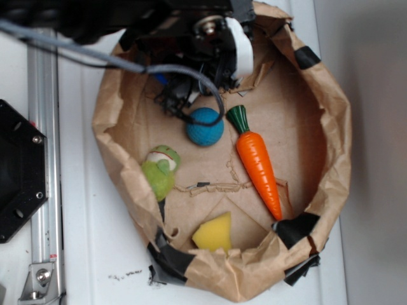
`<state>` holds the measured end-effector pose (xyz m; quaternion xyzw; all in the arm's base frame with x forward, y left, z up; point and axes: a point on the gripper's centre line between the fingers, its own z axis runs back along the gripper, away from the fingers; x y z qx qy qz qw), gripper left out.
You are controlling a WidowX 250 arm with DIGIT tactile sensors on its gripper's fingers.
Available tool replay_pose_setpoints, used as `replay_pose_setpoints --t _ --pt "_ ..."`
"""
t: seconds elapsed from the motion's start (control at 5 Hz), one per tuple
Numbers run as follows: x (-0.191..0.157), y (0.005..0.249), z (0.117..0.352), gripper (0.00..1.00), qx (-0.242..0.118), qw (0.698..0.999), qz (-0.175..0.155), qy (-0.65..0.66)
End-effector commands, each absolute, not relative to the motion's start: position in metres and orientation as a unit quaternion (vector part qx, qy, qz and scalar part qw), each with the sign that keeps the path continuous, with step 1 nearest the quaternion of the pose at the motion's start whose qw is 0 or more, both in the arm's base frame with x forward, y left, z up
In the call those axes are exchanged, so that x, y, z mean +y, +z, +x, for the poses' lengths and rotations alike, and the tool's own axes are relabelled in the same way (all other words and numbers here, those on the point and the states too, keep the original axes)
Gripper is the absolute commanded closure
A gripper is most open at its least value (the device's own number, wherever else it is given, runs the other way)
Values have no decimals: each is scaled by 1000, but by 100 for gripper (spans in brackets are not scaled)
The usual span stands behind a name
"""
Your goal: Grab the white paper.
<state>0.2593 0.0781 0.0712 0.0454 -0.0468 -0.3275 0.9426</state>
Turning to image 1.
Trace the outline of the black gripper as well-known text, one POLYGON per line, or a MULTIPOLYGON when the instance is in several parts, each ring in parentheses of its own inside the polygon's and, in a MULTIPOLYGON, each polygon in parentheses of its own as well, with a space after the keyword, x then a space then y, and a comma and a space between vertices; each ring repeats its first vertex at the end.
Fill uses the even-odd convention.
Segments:
POLYGON ((198 95, 234 89, 252 74, 252 1, 143 1, 141 16, 120 38, 154 55, 154 73, 164 87, 155 98, 162 109, 179 119, 198 95))

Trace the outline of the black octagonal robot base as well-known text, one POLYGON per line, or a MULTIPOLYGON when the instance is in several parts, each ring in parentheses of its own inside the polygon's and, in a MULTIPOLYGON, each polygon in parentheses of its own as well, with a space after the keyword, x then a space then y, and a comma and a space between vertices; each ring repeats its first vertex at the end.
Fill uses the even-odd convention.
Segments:
POLYGON ((1 243, 9 242, 46 199, 46 137, 2 100, 1 243))

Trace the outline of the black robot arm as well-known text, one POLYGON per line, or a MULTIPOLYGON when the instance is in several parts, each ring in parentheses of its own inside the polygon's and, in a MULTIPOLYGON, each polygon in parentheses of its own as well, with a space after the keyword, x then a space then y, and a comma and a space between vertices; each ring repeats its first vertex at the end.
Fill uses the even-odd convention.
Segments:
POLYGON ((135 72, 152 74, 163 85, 155 102, 181 120, 199 95, 217 96, 252 74, 252 1, 2 1, 1 30, 39 41, 32 28, 49 28, 72 39, 72 50, 102 36, 123 31, 123 50, 138 46, 166 50, 163 63, 136 64, 135 72))

